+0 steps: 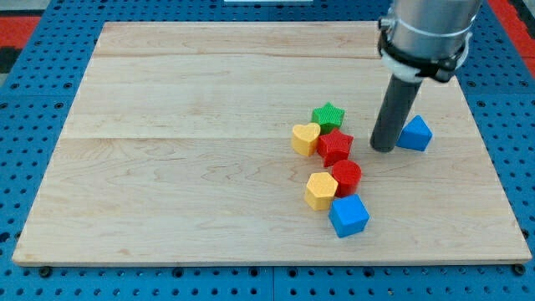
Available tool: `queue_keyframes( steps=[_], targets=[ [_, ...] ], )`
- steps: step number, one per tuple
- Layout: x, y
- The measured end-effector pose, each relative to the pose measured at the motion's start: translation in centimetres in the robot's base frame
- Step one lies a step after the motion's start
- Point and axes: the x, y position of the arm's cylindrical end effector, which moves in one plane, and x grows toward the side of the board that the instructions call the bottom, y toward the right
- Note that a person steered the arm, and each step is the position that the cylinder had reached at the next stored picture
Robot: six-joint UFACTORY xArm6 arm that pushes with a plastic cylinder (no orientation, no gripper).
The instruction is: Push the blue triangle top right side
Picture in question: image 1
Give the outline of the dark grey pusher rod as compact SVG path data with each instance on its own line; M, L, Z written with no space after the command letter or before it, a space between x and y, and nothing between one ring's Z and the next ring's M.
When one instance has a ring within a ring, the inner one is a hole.
M369 143L378 152L395 148L400 133L421 87L421 81L406 82L395 75L390 77Z

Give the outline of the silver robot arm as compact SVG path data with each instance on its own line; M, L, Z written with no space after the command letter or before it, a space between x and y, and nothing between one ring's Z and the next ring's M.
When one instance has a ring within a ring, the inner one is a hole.
M464 64L481 5L481 0L394 0L378 19L377 49L391 76L369 141L374 150L394 149L424 79L447 83Z

